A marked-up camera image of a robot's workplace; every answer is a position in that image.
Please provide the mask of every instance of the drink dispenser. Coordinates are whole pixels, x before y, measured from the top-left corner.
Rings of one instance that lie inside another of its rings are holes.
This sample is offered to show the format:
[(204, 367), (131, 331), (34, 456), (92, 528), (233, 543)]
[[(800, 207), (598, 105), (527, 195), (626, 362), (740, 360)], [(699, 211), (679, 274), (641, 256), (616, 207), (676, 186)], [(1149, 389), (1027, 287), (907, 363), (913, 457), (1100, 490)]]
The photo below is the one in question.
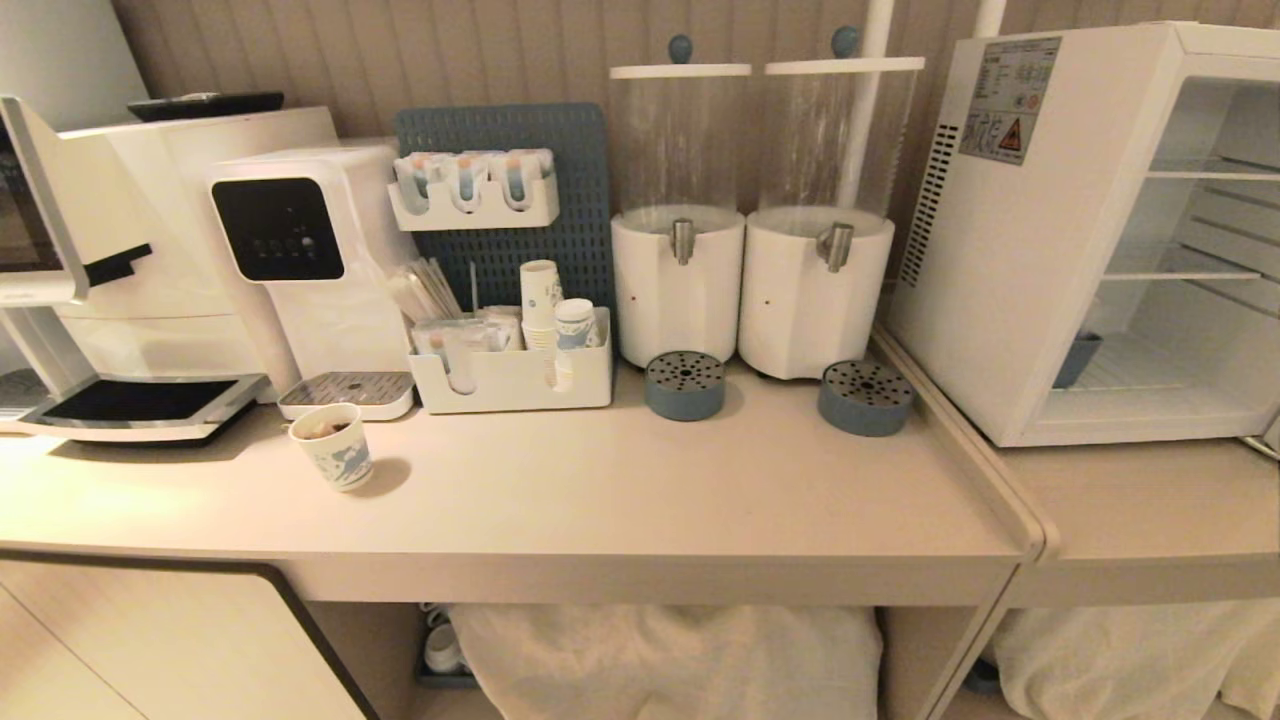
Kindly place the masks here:
[(622, 356), (645, 366), (737, 341), (745, 220), (737, 211), (745, 64), (609, 70), (621, 214), (613, 266)]
[(739, 354), (782, 379), (867, 350), (886, 218), (923, 58), (772, 63), (759, 209), (746, 222)]

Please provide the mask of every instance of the white towel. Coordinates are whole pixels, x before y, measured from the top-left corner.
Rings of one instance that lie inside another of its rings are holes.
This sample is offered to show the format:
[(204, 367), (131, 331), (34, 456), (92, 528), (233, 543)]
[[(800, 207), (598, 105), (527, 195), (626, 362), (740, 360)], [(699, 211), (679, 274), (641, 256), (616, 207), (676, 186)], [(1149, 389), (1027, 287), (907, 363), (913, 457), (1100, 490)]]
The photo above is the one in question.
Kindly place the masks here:
[(1010, 707), (1033, 720), (1261, 719), (1280, 697), (1280, 600), (1010, 612), (992, 638)]
[(870, 609), (457, 605), (507, 720), (874, 720)]

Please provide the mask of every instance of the clear plastic container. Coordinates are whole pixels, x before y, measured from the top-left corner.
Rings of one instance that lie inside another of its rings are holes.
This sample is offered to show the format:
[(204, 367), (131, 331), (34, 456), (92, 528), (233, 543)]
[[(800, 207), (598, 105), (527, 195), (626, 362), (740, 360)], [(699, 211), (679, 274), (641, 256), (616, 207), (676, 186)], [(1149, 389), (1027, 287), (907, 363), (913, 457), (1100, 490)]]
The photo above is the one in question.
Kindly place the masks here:
[(696, 233), (732, 227), (737, 155), (751, 67), (641, 65), (609, 72), (622, 223), (669, 233), (686, 218)]
[(773, 63), (765, 67), (759, 209), (776, 232), (824, 229), (813, 208), (883, 218), (923, 58)]

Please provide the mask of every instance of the beige wall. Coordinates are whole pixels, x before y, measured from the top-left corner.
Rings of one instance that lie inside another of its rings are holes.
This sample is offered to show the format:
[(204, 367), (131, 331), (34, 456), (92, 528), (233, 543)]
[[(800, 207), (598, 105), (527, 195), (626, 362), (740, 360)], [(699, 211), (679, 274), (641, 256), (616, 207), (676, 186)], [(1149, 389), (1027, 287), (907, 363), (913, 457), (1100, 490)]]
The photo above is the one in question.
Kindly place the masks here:
[[(328, 105), (346, 136), (389, 135), (424, 105), (586, 100), (607, 109), (611, 65), (829, 56), (865, 0), (113, 0), (154, 96), (283, 90)], [(956, 40), (977, 0), (899, 0), (891, 55), (924, 55), (893, 218), (904, 225)], [(1009, 0), (1005, 33), (1152, 19), (1280, 27), (1280, 0)]]

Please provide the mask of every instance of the blue pegboard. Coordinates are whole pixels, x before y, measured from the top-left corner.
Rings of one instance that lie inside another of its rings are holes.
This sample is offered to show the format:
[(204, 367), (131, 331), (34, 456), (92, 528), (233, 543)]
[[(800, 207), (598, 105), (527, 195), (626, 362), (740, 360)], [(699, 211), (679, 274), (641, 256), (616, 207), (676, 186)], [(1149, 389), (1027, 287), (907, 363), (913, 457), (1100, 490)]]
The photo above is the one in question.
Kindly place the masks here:
[(419, 251), (438, 258), (463, 309), (470, 265), (481, 305), (520, 305), (520, 264), (559, 265), (566, 297), (613, 307), (609, 168), (604, 113), (591, 102), (419, 108), (396, 115), (401, 155), (548, 147), (556, 154), (561, 213), (544, 228), (415, 232)]

